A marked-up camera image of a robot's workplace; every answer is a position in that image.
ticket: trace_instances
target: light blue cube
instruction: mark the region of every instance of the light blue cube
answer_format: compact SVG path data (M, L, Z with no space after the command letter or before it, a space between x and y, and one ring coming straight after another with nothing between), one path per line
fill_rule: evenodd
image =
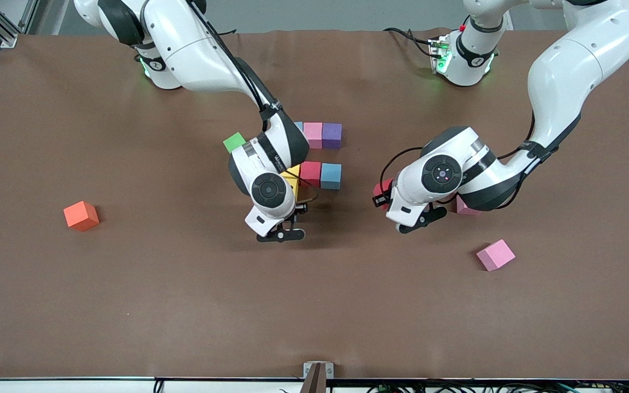
M323 189L341 189L341 164L322 163L319 183Z

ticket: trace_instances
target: cube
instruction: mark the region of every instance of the cube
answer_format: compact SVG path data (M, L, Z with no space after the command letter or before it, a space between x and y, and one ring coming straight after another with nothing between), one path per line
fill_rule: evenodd
M300 176L300 166L295 165L292 168L288 169L287 172L283 172L280 176L285 177L286 179L297 179Z
M324 189L341 189L341 164L322 164L319 186Z
M231 153L232 150L237 149L237 147L240 147L241 145L246 143L247 141L244 140L242 134L238 132L237 134L234 134L233 136L230 136L229 138L222 141L222 144L225 145L225 149L227 149L227 152L229 153Z
M455 212L457 214L465 214L467 216L477 216L481 211L470 209L465 205L465 202L461 199L460 195L455 197Z
M341 124L324 123L322 125L322 148L341 149Z
M310 143L310 149L322 148L322 126L322 123L304 123L302 125L305 139Z
M98 225L98 215L94 206L81 201L64 209L67 226L79 232L86 231Z
M382 189L380 189L380 183L376 182L375 183L375 188L372 189L372 196L382 195L382 191L383 190L387 191L388 189L390 189L390 186L392 186L392 179L394 179L394 178L390 177L386 181L382 181ZM389 206L389 204L381 205L380 208L383 209L383 210L387 210L387 206Z
M295 177L286 177L285 181L287 181L288 184L290 184L290 187L292 187L293 194L295 194L295 202L297 202L298 193L300 191L300 185L299 185L298 179L296 179Z
M477 252L477 257L482 261L487 271L499 269L507 262L514 259L516 255L511 251L504 239L497 241L491 246Z
M320 187L319 178L322 177L322 164L321 162L305 161L300 164L300 186L307 187L307 182L312 184L313 187Z

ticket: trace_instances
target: yellow cube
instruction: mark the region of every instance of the yellow cube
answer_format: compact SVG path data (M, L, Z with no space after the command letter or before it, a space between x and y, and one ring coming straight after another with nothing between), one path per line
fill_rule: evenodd
M288 172L283 172L281 176L285 177L286 179L297 179L296 176L300 176L300 164L295 165L292 168L288 169Z
M290 184L290 187L293 187L293 193L295 194L295 202L298 201L298 191L300 190L300 185L298 183L298 179L294 177L285 177L285 181Z

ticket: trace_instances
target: orange cube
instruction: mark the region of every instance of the orange cube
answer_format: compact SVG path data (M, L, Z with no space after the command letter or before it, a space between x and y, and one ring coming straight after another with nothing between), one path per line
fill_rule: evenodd
M64 209L64 217L67 219L67 226L79 232L98 225L96 208L84 201Z

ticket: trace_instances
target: green cube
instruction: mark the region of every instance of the green cube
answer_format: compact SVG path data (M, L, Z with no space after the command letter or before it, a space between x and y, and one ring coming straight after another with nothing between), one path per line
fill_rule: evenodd
M234 134L233 136L230 136L229 138L225 139L222 144L225 145L225 148L227 149L227 152L231 153L232 150L237 149L237 147L240 147L243 144L246 144L247 141L244 140L244 138L242 137L242 134L238 133Z

